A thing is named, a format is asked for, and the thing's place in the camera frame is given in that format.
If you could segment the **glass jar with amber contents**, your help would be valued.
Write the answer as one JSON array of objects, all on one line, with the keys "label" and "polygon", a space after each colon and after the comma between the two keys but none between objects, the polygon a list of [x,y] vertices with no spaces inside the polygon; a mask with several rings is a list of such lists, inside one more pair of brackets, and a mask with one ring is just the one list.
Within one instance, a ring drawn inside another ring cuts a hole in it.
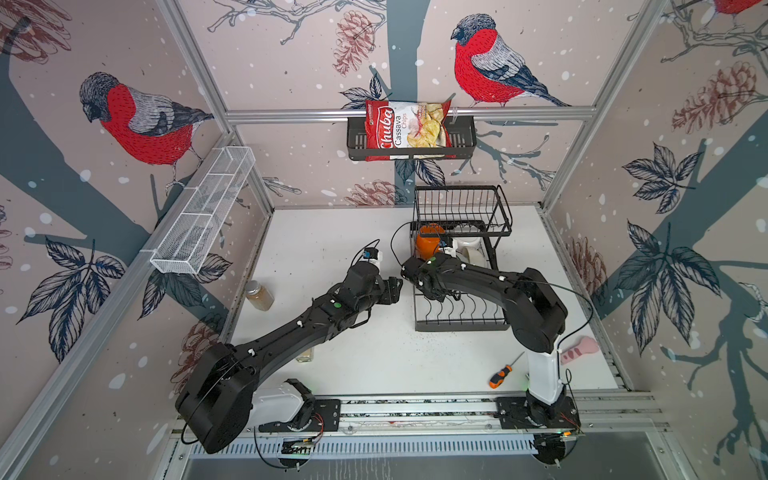
[{"label": "glass jar with amber contents", "polygon": [[259,311],[268,311],[274,303],[274,297],[268,288],[257,280],[249,280],[245,284],[244,295],[250,304]]}]

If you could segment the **orange plastic bowl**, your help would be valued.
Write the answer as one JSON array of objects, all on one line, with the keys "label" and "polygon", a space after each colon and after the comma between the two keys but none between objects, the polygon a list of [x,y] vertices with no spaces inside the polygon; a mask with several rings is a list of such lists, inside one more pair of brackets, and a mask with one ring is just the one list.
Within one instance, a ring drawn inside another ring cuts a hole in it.
[{"label": "orange plastic bowl", "polygon": [[445,230],[438,224],[431,223],[421,226],[415,237],[415,249],[417,256],[422,260],[429,260],[441,248],[441,237]]}]

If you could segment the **small beige bottle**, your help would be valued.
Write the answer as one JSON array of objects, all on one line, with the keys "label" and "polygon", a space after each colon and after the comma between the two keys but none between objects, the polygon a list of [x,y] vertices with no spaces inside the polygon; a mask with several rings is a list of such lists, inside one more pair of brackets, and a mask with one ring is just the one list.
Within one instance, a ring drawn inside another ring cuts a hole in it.
[{"label": "small beige bottle", "polygon": [[309,348],[296,357],[299,363],[310,363],[314,359],[314,348]]}]

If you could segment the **white plastic bowl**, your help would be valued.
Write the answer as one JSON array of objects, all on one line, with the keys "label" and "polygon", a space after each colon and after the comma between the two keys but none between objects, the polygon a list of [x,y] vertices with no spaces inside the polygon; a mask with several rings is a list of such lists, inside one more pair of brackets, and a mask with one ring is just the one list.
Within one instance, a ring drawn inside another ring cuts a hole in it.
[{"label": "white plastic bowl", "polygon": [[452,249],[455,252],[468,250],[482,251],[483,241],[480,237],[454,237],[452,239]]}]

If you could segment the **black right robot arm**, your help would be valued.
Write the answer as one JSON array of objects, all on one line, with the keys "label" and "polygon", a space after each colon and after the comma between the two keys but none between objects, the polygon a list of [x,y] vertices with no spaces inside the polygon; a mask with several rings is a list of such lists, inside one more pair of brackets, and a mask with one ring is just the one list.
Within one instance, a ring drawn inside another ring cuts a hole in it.
[{"label": "black right robot arm", "polygon": [[542,424],[570,409],[556,347],[565,331],[568,311],[539,271],[500,272],[437,253],[428,260],[409,258],[401,267],[401,275],[430,300],[470,294],[500,307],[514,337],[527,350],[530,418]]}]

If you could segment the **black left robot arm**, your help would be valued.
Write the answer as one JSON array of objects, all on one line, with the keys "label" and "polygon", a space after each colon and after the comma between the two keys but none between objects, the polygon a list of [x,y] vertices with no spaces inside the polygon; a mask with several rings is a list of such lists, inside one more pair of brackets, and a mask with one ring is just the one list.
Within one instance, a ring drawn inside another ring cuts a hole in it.
[{"label": "black left robot arm", "polygon": [[354,327],[373,306],[397,303],[402,286],[401,278],[384,279],[376,265],[357,262],[297,318],[250,342],[208,348],[176,400],[178,414],[207,453],[221,451],[246,427],[253,394],[269,376]]}]

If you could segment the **red cassava chips bag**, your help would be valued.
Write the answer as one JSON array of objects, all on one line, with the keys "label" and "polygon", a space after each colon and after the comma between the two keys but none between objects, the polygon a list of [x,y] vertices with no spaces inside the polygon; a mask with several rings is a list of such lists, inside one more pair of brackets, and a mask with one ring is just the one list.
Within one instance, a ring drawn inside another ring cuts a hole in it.
[{"label": "red cassava chips bag", "polygon": [[445,126],[451,101],[443,103],[367,100],[365,131],[369,150],[452,147]]}]

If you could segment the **orange handled screwdriver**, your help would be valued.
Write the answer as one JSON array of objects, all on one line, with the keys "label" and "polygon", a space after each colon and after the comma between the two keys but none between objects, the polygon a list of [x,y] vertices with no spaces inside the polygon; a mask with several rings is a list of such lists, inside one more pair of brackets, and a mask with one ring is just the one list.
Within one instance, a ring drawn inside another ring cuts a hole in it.
[{"label": "orange handled screwdriver", "polygon": [[491,378],[489,379],[489,387],[491,389],[497,389],[499,386],[501,386],[505,379],[511,374],[513,371],[513,366],[525,355],[524,352],[521,352],[512,362],[504,365],[500,370],[495,372]]}]

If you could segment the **aluminium frame corner post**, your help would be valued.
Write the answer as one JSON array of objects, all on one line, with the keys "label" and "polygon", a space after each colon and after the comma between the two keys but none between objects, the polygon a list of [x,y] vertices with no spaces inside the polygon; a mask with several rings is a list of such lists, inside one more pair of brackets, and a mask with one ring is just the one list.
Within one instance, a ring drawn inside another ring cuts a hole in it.
[{"label": "aluminium frame corner post", "polygon": [[[206,63],[202,50],[186,20],[181,4],[176,0],[157,0],[159,10],[166,21],[168,28],[189,68],[192,77],[201,89],[209,110],[214,115],[214,120],[221,133],[229,139],[232,145],[246,146],[242,135],[228,120],[228,110],[223,95],[212,75],[211,68]],[[275,211],[275,205],[271,198],[271,191],[265,186],[262,172],[259,168],[259,155],[254,153],[256,159],[252,171],[248,175],[250,191],[260,202],[262,210],[267,217],[271,217]]]}]

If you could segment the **cream ceramic bowl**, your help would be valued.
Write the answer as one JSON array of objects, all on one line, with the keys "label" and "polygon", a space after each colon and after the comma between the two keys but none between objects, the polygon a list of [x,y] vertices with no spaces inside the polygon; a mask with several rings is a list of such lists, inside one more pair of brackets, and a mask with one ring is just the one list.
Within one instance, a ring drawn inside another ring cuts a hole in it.
[{"label": "cream ceramic bowl", "polygon": [[463,255],[470,264],[478,267],[487,267],[487,260],[480,248],[465,246],[463,248]]}]

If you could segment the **black wall basket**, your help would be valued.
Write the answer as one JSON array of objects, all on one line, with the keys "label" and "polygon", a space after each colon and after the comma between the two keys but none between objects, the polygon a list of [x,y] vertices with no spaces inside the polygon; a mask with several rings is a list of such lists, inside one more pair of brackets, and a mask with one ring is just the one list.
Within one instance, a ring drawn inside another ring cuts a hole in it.
[{"label": "black wall basket", "polygon": [[352,161],[459,160],[470,159],[477,146],[474,118],[459,116],[445,125],[447,145],[434,148],[369,148],[365,119],[348,118],[347,150]]}]

